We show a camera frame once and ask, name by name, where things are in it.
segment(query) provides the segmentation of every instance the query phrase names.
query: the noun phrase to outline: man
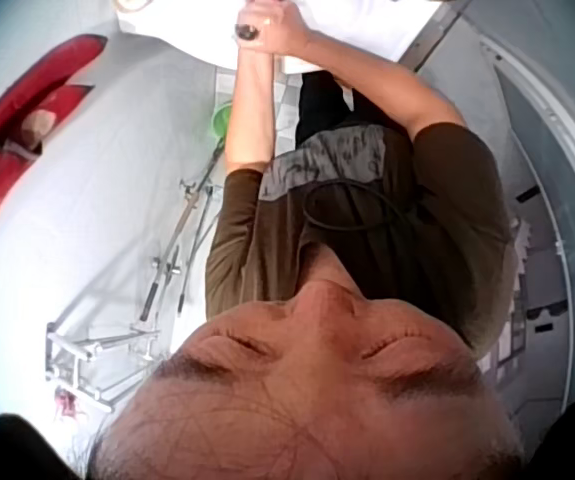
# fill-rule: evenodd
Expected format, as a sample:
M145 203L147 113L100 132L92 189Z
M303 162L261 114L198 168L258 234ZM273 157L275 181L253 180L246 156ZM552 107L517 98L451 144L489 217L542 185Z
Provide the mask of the man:
M513 283L491 153L412 73L310 31L291 2L248 3L239 24L211 321L91 476L506 478L520 445L475 363ZM275 54L326 72L304 76L297 151L272 160Z

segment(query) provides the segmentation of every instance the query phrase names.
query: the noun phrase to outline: black pants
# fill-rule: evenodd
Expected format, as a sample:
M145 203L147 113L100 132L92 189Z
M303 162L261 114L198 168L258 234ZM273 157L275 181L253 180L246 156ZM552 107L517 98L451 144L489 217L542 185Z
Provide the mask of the black pants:
M406 134L399 124L363 94L357 90L353 93L352 112L343 99L343 89L331 73L305 73L298 103L300 122L296 128L296 147L319 132L361 124L382 125Z

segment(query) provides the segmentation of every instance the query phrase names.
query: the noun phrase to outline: hand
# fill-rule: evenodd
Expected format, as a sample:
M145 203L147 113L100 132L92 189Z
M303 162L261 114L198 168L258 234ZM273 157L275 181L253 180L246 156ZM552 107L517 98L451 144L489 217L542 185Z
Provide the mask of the hand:
M289 0L251 0L238 15L238 25L259 31L254 40L237 38L241 48L276 55L299 56L310 41L311 30L298 6Z

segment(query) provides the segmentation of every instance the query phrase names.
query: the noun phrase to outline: metal rod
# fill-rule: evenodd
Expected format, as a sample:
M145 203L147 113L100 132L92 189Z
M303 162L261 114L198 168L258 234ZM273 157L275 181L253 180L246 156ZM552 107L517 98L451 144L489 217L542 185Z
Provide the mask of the metal rod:
M207 211L211 205L211 200L214 197L214 188L207 188L207 200L205 201L205 206L203 207L203 213L200 215L200 221L198 222L198 230L194 236L194 243L191 246L191 252L189 254L189 260L187 261L187 267L185 268L185 278L183 279L183 289L180 292L180 298L178 299L178 309L176 310L176 315L180 316L183 311L183 306L185 305L185 292L187 291L187 283L189 282L189 274L191 273L191 266L196 258L196 253L198 253L198 241L200 240L201 232L203 226L205 225L205 219L207 218Z
M156 270L156 276L154 277L154 281L152 282L151 288L149 289L149 294L147 295L147 300L145 301L143 311L140 314L141 322L146 322L147 319L149 318L149 312L151 311L151 307L154 303L154 298L156 298L156 292L158 291L158 287L160 286L160 281L163 278L163 275L165 274L165 269L167 268L167 261L169 259L169 256L171 255L171 252L174 249L174 245L176 244L178 237L185 228L187 220L189 220L189 215L191 215L193 208L198 203L200 193L205 184L207 183L207 180L209 179L211 172L214 170L216 163L218 163L218 159L220 158L223 149L224 149L224 141L221 139L218 142L218 145L216 146L216 149L214 150L214 153L212 154L209 163L207 164L207 171L205 172L205 175L198 184L198 187L196 187L196 191L189 198L187 207L185 207L185 211L180 216L178 224L176 224L176 228L174 229L174 233L171 236L171 240L167 244L167 247L165 248L163 255L160 257L160 264L158 265L158 269Z
M111 350L112 348L121 347L130 343L132 340L155 337L160 333L159 330L153 332L138 332L130 333L127 335L117 335L114 337L95 338L76 342L75 344L90 349L93 353L98 354L103 351Z
M53 374L55 377L61 378L63 380L66 380L67 376L69 376L69 378L73 378L74 375L73 369L66 367L64 365L57 365L57 364L50 365L48 368L48 372ZM94 398L96 400L100 399L100 390L96 388L94 385L92 385L91 382L82 375L78 376L78 388L83 391L85 390L90 391L93 393Z
M134 390L137 390L138 387L140 387L140 383L141 382L136 382L134 383L131 387L129 387L128 389L126 389L125 391L119 393L118 395L116 395L114 398L112 398L110 400L112 408L115 407L118 403L120 403L122 400L124 400L125 398L127 398L129 395L131 395Z
M71 384L74 388L80 388L80 358L74 358L74 372L71 376Z
M197 250L200 250L200 247L202 246L203 243L205 243L205 240L207 240L207 237L209 236L209 232L211 232L211 230L214 228L214 226L216 225L216 222L218 221L218 219L220 218L220 212L218 212L214 218L211 219L211 222L209 222L209 226L207 227L207 230L205 230L205 233L203 234L203 236L200 238L200 240L198 240L198 246L196 247Z
M97 400L84 390L75 388L67 380L58 378L56 375L54 375L53 372L47 372L47 378L52 382L54 382L56 385L58 385L60 388L67 390L69 393L73 394L76 398L80 398L82 401L89 403L90 405L96 407L102 412L112 413L114 411L114 407L109 403L104 402L102 400Z
M151 365L146 365L146 366L142 367L141 369L136 370L134 373L131 373L128 376L121 378L117 382L112 383L108 387L101 389L100 392L101 393L109 392L110 390L113 390L114 388L122 385L123 383L127 383L129 380L131 380L131 379L137 377L138 375L140 375L141 373L147 371L149 368L151 368Z
M52 342L54 342L63 350L66 350L72 355L74 355L76 358L80 358L81 360L84 360L86 362L90 362L94 359L94 355L91 352L85 350L84 348L80 347L74 342L67 340L64 337L61 337L57 333L48 333L47 338Z

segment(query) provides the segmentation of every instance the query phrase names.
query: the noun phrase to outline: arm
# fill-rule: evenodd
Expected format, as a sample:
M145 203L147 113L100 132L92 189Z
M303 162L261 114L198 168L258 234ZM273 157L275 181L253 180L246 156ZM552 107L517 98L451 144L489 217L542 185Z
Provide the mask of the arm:
M412 140L436 123L465 126L456 108L412 72L309 30L290 1L256 0L241 12L239 23L261 32L257 40L240 41L242 47L299 57L330 71L402 125Z
M263 172L274 156L274 56L241 49L229 120L227 173Z
M465 126L460 113L450 103L405 67L318 32L312 32L311 40L296 56L352 85L402 125L412 141L425 127L436 123Z

